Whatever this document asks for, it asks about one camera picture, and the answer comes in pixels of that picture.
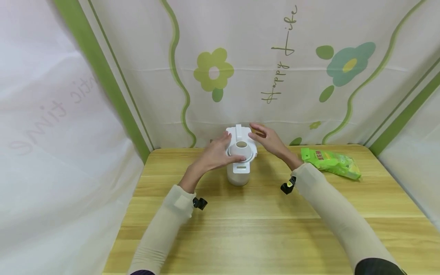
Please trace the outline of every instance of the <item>wooden table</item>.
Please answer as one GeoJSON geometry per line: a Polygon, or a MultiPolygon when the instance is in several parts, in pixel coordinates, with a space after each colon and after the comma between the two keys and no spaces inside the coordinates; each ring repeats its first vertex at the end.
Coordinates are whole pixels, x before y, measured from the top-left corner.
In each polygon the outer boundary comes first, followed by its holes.
{"type": "MultiPolygon", "coordinates": [[[[310,146],[346,154],[362,172],[360,182],[325,173],[366,218],[408,274],[440,274],[440,234],[361,145],[310,146]]],[[[296,153],[300,147],[290,147],[296,153]]],[[[142,235],[173,184],[202,149],[152,152],[134,192],[104,269],[126,273],[142,235]]],[[[247,185],[228,183],[226,169],[203,176],[195,209],[177,237],[162,274],[352,274],[337,239],[294,189],[279,189],[290,177],[287,166],[258,148],[247,185]]]]}

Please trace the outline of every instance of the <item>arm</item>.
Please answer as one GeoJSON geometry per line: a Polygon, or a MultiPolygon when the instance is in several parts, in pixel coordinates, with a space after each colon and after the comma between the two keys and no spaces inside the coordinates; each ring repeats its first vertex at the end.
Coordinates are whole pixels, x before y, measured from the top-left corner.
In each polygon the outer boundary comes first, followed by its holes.
{"type": "Polygon", "coordinates": [[[171,188],[145,231],[128,274],[159,275],[180,226],[191,218],[194,191],[200,178],[209,170],[244,160],[242,156],[229,157],[225,154],[225,147],[230,141],[231,135],[224,132],[187,168],[179,185],[171,188]]]}
{"type": "Polygon", "coordinates": [[[274,130],[258,124],[251,124],[251,127],[260,133],[250,133],[249,137],[282,159],[292,170],[292,175],[297,178],[295,186],[298,191],[341,243],[353,270],[367,258],[380,258],[397,265],[367,221],[320,171],[312,164],[304,164],[282,143],[274,130]]]}

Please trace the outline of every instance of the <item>forearm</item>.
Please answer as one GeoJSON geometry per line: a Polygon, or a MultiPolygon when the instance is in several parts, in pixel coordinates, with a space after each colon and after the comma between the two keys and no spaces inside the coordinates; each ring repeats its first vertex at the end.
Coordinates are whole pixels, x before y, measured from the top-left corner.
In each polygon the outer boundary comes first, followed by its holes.
{"type": "Polygon", "coordinates": [[[341,243],[353,270],[366,258],[381,258],[397,265],[367,221],[312,164],[301,165],[292,175],[297,178],[295,186],[300,194],[341,243]]]}
{"type": "Polygon", "coordinates": [[[150,222],[133,257],[128,274],[148,270],[159,275],[180,226],[191,218],[195,187],[203,171],[188,167],[179,185],[174,185],[150,222]]]}

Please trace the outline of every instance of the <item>green stripe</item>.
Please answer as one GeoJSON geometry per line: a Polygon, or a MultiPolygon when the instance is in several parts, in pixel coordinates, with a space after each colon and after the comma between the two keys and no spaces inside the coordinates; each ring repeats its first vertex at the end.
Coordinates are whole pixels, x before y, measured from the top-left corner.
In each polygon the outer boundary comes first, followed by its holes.
{"type": "Polygon", "coordinates": [[[101,24],[101,21],[99,20],[98,15],[96,14],[95,7],[93,6],[91,0],[88,0],[88,3],[90,5],[90,8],[92,9],[92,12],[93,12],[93,15],[95,16],[96,21],[98,22],[98,25],[99,25],[99,28],[101,29],[101,32],[103,33],[104,39],[106,40],[106,43],[107,43],[107,46],[110,49],[110,53],[113,56],[114,62],[116,63],[116,67],[117,67],[117,69],[119,71],[119,74],[122,77],[122,81],[124,82],[125,88],[127,89],[127,92],[130,95],[130,99],[132,100],[133,106],[135,107],[136,113],[137,113],[137,115],[138,115],[138,117],[140,119],[140,122],[142,124],[143,130],[147,134],[147,138],[148,138],[148,140],[149,140],[149,142],[151,144],[151,147],[153,147],[153,150],[154,150],[154,146],[153,146],[153,143],[151,142],[150,135],[148,134],[147,128],[145,127],[145,124],[143,122],[142,116],[140,115],[139,109],[138,109],[138,107],[137,107],[137,105],[135,103],[135,100],[133,98],[132,92],[130,91],[130,88],[128,87],[127,81],[125,80],[124,74],[122,73],[122,69],[119,66],[119,62],[116,59],[116,55],[113,52],[113,48],[110,46],[110,42],[109,42],[109,40],[107,38],[106,32],[104,31],[104,28],[103,28],[103,26],[101,24]]]}
{"type": "Polygon", "coordinates": [[[190,94],[188,93],[188,90],[185,88],[182,81],[180,80],[180,77],[179,77],[179,74],[177,73],[177,68],[176,68],[176,48],[177,48],[177,44],[179,43],[179,39],[180,39],[179,24],[177,22],[176,15],[174,14],[174,12],[173,12],[172,8],[170,7],[170,5],[168,4],[168,2],[166,0],[161,0],[161,2],[162,2],[162,5],[164,6],[165,10],[168,12],[168,16],[171,19],[172,29],[174,32],[174,36],[171,40],[171,45],[169,48],[169,62],[170,62],[172,76],[174,77],[174,81],[176,81],[177,85],[182,89],[183,93],[185,94],[185,105],[183,106],[182,114],[180,115],[180,120],[182,121],[183,128],[185,129],[185,131],[187,131],[187,133],[192,138],[192,144],[190,146],[190,148],[192,148],[195,146],[195,144],[197,142],[197,138],[196,138],[195,134],[193,132],[191,132],[191,130],[188,128],[188,125],[187,125],[187,110],[188,110],[188,107],[190,106],[191,98],[190,98],[190,94]]]}
{"type": "Polygon", "coordinates": [[[429,96],[440,85],[440,72],[428,83],[426,87],[411,101],[410,104],[400,113],[390,126],[378,137],[370,146],[371,152],[378,156],[387,147],[387,145],[400,133],[406,123],[417,112],[420,106],[425,103],[429,96]]]}
{"type": "Polygon", "coordinates": [[[119,85],[114,78],[111,68],[104,56],[101,47],[93,33],[91,26],[81,8],[78,0],[54,0],[61,16],[77,40],[79,47],[92,66],[100,84],[106,91],[114,108],[121,117],[121,120],[136,146],[142,161],[145,163],[150,150],[137,127],[136,121],[125,102],[119,85]]]}
{"type": "Polygon", "coordinates": [[[405,14],[405,16],[402,18],[402,20],[399,22],[399,24],[397,24],[396,28],[394,29],[390,41],[389,41],[389,45],[388,45],[388,49],[385,53],[384,58],[382,59],[381,63],[379,64],[379,66],[376,68],[376,70],[374,70],[374,72],[370,75],[370,77],[367,78],[367,80],[365,80],[358,88],[356,88],[356,90],[354,90],[354,92],[350,95],[350,97],[348,98],[348,102],[347,102],[347,113],[344,117],[344,119],[342,120],[341,124],[336,127],[336,129],[334,129],[333,131],[327,133],[322,141],[322,144],[326,144],[328,138],[330,138],[331,136],[333,136],[334,134],[338,133],[339,131],[341,131],[347,124],[348,121],[350,121],[352,113],[353,113],[353,99],[355,97],[355,95],[357,94],[357,92],[359,92],[365,85],[367,85],[368,83],[370,83],[376,76],[379,75],[379,73],[385,68],[386,64],[388,63],[392,51],[394,49],[394,45],[396,44],[396,38],[397,35],[399,34],[399,31],[402,27],[402,25],[405,23],[405,21],[410,17],[410,15],[417,10],[417,8],[419,6],[421,6],[426,0],[421,0],[420,2],[418,2],[412,9],[410,9],[407,14],[405,14]]]}
{"type": "Polygon", "coordinates": [[[376,129],[376,131],[373,132],[373,134],[367,139],[367,141],[363,144],[364,146],[367,145],[367,143],[373,138],[373,136],[379,131],[380,128],[388,121],[388,119],[397,111],[397,109],[402,105],[405,100],[411,95],[411,93],[420,85],[422,81],[425,80],[425,78],[428,76],[428,74],[431,73],[431,71],[437,66],[437,64],[440,62],[440,58],[438,58],[434,64],[426,71],[426,73],[417,81],[417,83],[409,90],[409,92],[406,94],[406,96],[399,102],[399,104],[392,110],[392,112],[386,117],[386,119],[379,125],[379,127],[376,129]]]}

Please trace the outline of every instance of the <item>dark sleeve cuff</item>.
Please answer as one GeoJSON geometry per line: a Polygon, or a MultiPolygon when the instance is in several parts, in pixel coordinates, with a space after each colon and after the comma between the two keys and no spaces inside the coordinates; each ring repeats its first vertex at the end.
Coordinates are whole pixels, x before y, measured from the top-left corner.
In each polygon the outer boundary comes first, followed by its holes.
{"type": "Polygon", "coordinates": [[[355,275],[406,275],[406,273],[390,261],[368,258],[356,265],[355,275]]]}
{"type": "Polygon", "coordinates": [[[155,274],[151,271],[148,271],[148,270],[138,270],[138,271],[133,272],[130,275],[155,275],[155,274]]]}

